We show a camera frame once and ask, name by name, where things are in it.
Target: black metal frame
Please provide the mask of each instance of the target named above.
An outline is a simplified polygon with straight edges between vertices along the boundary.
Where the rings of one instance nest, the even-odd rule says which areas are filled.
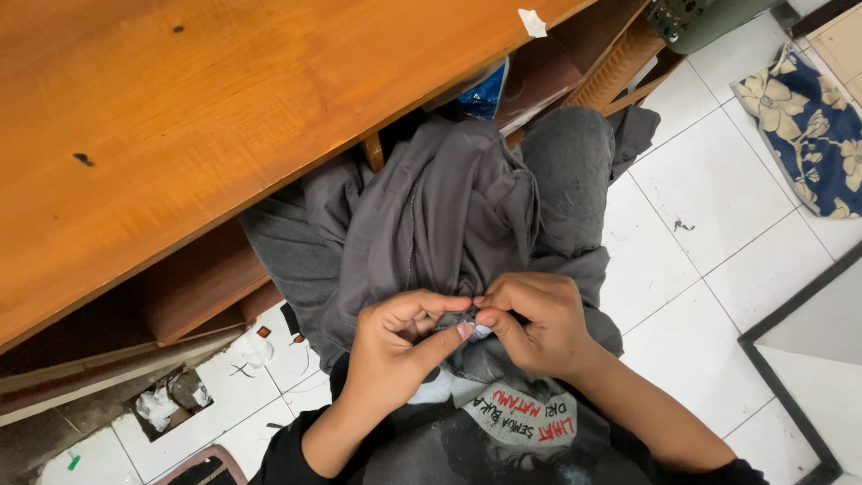
[[[760,323],[756,324],[749,331],[743,333],[739,338],[739,343],[742,346],[742,349],[746,352],[748,358],[751,359],[754,367],[760,373],[760,376],[763,377],[763,380],[766,381],[766,384],[770,389],[772,389],[772,392],[775,393],[778,401],[781,402],[781,405],[787,410],[787,413],[796,423],[796,426],[799,427],[799,431],[802,432],[805,439],[811,445],[811,448],[817,454],[817,457],[820,458],[821,463],[803,477],[802,480],[797,482],[796,485],[829,485],[841,476],[843,470],[835,459],[835,456],[832,454],[832,451],[830,451],[828,446],[826,446],[826,442],[823,441],[823,438],[821,438],[820,434],[814,428],[814,425],[812,425],[808,417],[805,416],[802,408],[799,407],[796,400],[793,399],[787,388],[784,387],[784,384],[782,384],[778,379],[775,371],[772,370],[772,367],[770,367],[766,359],[760,354],[760,351],[757,350],[754,343],[764,336],[767,331],[770,331],[773,327],[783,322],[785,318],[791,315],[791,313],[795,312],[806,301],[811,299],[811,297],[820,292],[840,274],[844,273],[860,258],[862,258],[862,242],[853,247],[853,249],[850,249],[847,254],[843,255],[835,262],[835,264],[829,267],[829,269],[824,271],[820,276],[815,278],[814,281],[811,281],[805,288],[800,290],[799,293],[793,295],[787,303],[781,305],[775,312],[770,313],[766,318],[761,320]]]

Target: wooden desk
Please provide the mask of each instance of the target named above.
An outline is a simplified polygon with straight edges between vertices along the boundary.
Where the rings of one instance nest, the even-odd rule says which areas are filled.
[[[593,2],[4,3],[0,349]]]

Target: green object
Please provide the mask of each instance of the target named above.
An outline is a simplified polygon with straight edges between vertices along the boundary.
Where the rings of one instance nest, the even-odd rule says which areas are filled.
[[[782,1],[652,0],[644,9],[644,15],[673,52],[685,55]]]

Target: hand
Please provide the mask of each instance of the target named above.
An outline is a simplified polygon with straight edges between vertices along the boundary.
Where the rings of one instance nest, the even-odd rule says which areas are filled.
[[[344,398],[361,406],[377,422],[398,409],[416,394],[425,377],[470,336],[473,326],[459,324],[417,345],[413,342],[430,333],[443,312],[460,312],[469,306],[467,297],[417,290],[360,312],[347,382],[339,400]]]
[[[569,381],[603,351],[587,333],[584,307],[572,278],[502,274],[473,303],[480,308],[476,323],[491,328],[512,362],[528,372]],[[521,326],[509,310],[530,323]]]

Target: white paper scrap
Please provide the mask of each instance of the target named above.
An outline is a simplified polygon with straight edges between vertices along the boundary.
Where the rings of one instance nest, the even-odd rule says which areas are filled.
[[[531,37],[547,37],[545,23],[539,18],[535,10],[518,9],[518,15],[521,16],[521,21],[524,22],[524,27],[527,28],[527,33]]]

